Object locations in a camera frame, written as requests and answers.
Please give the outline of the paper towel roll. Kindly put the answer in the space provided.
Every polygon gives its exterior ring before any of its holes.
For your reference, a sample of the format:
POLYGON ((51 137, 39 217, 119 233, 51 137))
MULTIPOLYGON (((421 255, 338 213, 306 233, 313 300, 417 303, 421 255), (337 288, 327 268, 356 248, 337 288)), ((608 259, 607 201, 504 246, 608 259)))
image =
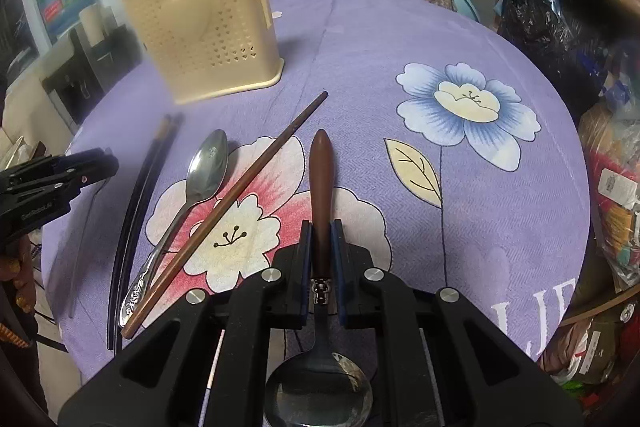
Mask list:
POLYGON ((105 30, 101 7, 97 3, 87 6, 79 12, 79 20, 84 28, 90 46, 97 46, 105 39, 105 30))

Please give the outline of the wooden handled steel spoon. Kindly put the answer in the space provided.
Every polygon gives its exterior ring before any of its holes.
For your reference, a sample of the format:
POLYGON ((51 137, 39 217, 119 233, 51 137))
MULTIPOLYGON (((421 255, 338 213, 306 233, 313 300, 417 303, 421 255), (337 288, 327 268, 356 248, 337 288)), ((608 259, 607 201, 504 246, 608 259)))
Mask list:
POLYGON ((329 338, 334 178, 332 143, 320 129, 309 156, 314 345, 282 362, 269 376, 265 418, 271 426, 361 426, 372 407, 367 376, 355 362, 334 351, 329 338))

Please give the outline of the silver patterned metal spoon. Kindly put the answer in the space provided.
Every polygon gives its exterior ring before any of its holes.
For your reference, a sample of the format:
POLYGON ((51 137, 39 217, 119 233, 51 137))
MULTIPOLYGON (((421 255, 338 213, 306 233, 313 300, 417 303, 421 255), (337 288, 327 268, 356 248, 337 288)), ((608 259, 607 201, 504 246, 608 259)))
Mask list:
POLYGON ((169 223, 166 231, 149 253, 137 275, 132 280, 117 315, 117 325, 124 327, 145 296, 153 277, 163 260, 167 248, 188 217, 189 212, 212 199, 221 187, 226 175, 229 157, 229 143, 226 132, 214 130, 201 144, 192 157, 186 176, 186 201, 169 223))

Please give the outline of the colourful snack filled bag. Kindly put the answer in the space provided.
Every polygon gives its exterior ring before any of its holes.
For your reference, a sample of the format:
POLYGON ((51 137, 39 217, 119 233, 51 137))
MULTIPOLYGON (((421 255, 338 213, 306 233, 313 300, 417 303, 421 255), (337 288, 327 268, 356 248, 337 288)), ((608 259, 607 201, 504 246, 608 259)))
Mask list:
POLYGON ((599 74, 599 98, 580 117, 597 241, 623 288, 639 283, 639 41, 621 41, 599 74))

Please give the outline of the black plastic trash bag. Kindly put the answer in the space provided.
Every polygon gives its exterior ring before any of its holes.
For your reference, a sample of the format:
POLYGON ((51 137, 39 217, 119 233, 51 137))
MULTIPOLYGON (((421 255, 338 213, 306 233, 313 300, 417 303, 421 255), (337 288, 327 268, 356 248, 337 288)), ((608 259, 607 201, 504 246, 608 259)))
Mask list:
POLYGON ((578 121, 599 100, 611 35, 599 0, 502 0, 498 34, 558 91, 578 121))

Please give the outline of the reddish brown thin chopstick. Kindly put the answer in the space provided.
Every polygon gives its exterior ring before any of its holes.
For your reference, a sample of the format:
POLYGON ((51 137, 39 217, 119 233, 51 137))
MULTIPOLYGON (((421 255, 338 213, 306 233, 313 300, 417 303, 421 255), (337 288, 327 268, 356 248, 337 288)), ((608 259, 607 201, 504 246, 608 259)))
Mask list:
POLYGON ((88 224, 90 221, 91 213, 93 210, 93 206, 99 194, 103 191, 104 187, 106 187, 107 184, 110 183, 110 181, 111 181, 111 178, 107 178, 101 181, 100 185, 97 186, 94 192, 91 194, 88 202, 87 211, 85 213, 85 220, 84 220, 84 223, 82 224, 80 239, 79 239, 78 248, 76 251, 76 256, 75 256, 75 261, 73 266, 73 273, 72 273, 72 280, 70 281, 70 304, 68 305, 68 309, 67 309, 67 316, 69 319, 72 319, 75 315, 77 289, 79 284, 78 281, 80 277, 79 271, 80 271, 80 264, 81 264, 81 257, 82 257, 82 248, 84 248, 86 232, 87 232, 88 224))

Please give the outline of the beige perforated utensil holder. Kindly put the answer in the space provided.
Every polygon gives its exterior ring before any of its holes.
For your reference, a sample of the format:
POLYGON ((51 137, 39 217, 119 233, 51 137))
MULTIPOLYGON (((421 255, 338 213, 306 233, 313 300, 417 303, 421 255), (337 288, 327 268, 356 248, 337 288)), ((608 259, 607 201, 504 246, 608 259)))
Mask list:
POLYGON ((276 84, 284 66, 269 0, 122 0, 178 104, 276 84))

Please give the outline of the water dispenser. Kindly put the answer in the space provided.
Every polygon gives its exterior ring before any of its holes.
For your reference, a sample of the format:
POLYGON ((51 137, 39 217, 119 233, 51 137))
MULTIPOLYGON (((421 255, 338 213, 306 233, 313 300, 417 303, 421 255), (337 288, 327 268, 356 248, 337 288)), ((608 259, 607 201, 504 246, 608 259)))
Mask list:
POLYGON ((42 87, 75 131, 114 87, 141 62, 134 32, 116 26, 93 46, 81 23, 68 28, 42 58, 42 87))

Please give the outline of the brown wooden chopstick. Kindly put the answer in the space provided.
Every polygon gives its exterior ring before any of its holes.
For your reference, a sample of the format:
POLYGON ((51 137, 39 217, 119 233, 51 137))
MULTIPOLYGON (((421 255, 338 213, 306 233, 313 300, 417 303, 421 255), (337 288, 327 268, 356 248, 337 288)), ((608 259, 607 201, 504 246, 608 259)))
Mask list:
POLYGON ((258 174, 264 169, 268 162, 277 155, 279 150, 285 146, 285 143, 292 138, 294 133, 303 126, 304 122, 314 113, 314 111, 324 102, 329 93, 322 91, 317 98, 314 99, 300 113, 291 124, 283 130, 283 132, 275 139, 260 155, 250 167, 242 174, 241 178, 229 188, 229 191, 221 199, 220 203, 209 213, 207 218, 198 227, 195 233, 186 241, 183 247, 175 255, 174 259, 168 263, 162 273, 157 277, 154 284, 144 294, 137 306, 132 310, 125 326, 120 330, 122 338, 131 339, 140 329, 140 326, 151 313, 157 301, 164 295, 166 289, 170 286, 175 277, 182 270, 183 265, 192 257, 195 251, 200 247, 213 231, 217 223, 224 217, 232 204, 247 189, 258 174))

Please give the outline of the purple floral tablecloth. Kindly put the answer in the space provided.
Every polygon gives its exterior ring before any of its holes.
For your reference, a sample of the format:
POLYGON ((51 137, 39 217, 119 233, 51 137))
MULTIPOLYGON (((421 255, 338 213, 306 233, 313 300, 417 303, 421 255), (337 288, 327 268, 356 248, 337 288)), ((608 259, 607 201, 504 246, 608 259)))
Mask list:
POLYGON ((70 142, 115 176, 43 232, 51 310, 80 375, 111 361, 116 247, 160 121, 178 118, 132 241, 140 268, 186 205, 188 166, 226 132, 224 184, 164 249, 179 271, 150 312, 267 270, 332 202, 349 243, 407 285, 461 291, 539 359, 576 287, 589 229, 577 131, 552 83, 495 32, 421 0, 271 0, 283 56, 272 87, 176 105, 144 62, 70 142), (179 261, 178 254, 186 259, 179 261))

